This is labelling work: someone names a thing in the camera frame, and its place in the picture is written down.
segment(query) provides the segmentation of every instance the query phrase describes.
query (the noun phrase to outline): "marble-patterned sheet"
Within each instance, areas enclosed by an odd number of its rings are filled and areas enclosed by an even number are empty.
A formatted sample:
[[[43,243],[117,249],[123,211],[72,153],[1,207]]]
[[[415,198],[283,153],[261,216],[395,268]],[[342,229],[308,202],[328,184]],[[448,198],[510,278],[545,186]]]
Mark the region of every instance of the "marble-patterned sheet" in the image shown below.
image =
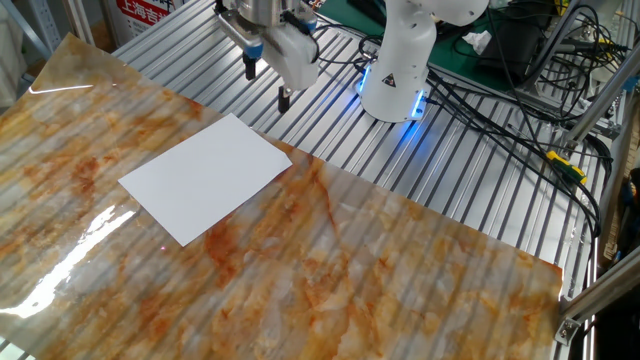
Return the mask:
[[[0,336],[39,359],[549,357],[559,268],[277,140],[294,165],[180,247],[117,180],[220,117],[68,36],[0,118]]]

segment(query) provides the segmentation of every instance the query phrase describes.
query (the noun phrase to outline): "red sign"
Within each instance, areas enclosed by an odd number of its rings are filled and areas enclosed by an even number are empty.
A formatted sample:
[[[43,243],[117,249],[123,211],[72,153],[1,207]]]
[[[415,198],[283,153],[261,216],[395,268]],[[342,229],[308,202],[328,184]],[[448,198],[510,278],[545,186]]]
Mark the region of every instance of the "red sign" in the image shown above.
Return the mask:
[[[144,0],[116,0],[123,14],[148,25],[154,25],[169,15],[166,9],[149,4]]]

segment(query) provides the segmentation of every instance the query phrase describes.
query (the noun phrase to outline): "blue led light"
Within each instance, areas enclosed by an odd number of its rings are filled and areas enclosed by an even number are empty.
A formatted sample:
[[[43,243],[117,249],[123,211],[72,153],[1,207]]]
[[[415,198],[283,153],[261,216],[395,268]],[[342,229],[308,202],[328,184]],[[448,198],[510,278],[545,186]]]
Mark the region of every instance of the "blue led light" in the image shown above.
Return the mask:
[[[420,102],[422,101],[422,95],[424,95],[424,90],[420,91],[420,94],[418,94],[418,98],[416,99],[415,104],[413,104],[413,111],[411,111],[411,117],[418,117],[418,108],[420,107]]]
[[[364,76],[362,77],[362,82],[360,83],[360,92],[364,88],[364,82],[367,81],[367,76],[369,75],[369,70],[371,69],[371,65],[367,66],[367,70],[364,71]]]

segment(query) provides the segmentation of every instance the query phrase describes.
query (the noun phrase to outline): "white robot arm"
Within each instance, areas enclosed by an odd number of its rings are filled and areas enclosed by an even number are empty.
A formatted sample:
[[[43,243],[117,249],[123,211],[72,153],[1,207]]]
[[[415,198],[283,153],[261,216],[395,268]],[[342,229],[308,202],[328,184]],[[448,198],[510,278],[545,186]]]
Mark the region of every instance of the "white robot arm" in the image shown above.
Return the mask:
[[[366,70],[362,106],[376,119],[402,122],[422,117],[427,61],[438,18],[458,26],[475,21],[489,0],[388,0],[387,25],[378,59]]]
[[[379,56],[358,87],[362,106],[376,119],[401,122],[420,118],[427,61],[436,41],[431,18],[458,26],[475,21],[489,0],[387,0],[387,26]],[[310,33],[316,17],[302,0],[217,0],[221,28],[244,52],[247,79],[262,57],[284,80],[279,110],[288,95],[318,78],[318,44]]]
[[[302,0],[217,0],[214,10],[222,30],[243,50],[248,80],[259,58],[282,77],[281,112],[292,91],[316,82],[320,49],[311,32],[317,20]]]

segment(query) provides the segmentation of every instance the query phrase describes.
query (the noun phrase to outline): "aluminum extrusion table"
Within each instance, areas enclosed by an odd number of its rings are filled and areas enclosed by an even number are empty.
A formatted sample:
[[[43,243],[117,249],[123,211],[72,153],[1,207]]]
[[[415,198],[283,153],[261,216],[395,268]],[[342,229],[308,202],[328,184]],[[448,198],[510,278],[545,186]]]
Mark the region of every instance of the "aluminum extrusion table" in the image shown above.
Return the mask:
[[[293,94],[291,109],[281,115],[277,73],[260,61],[256,78],[245,79],[242,52],[219,29],[212,5],[211,0],[189,2],[114,55],[205,106],[234,113],[257,130],[562,267],[562,294],[580,293],[590,234],[584,213],[551,184],[440,106],[429,105],[420,121],[391,124],[371,118],[354,90],[361,74],[351,65],[320,63],[318,82]],[[317,36],[323,57],[358,57],[356,36],[336,29]],[[526,132],[511,103],[460,95],[494,121]],[[548,124],[534,127],[541,141],[560,136]],[[520,147],[513,150],[530,159]],[[577,150],[595,154],[588,146]],[[599,199],[604,171],[598,158],[576,153],[572,161],[585,171],[587,187]],[[567,356],[568,348],[557,346],[554,358]]]

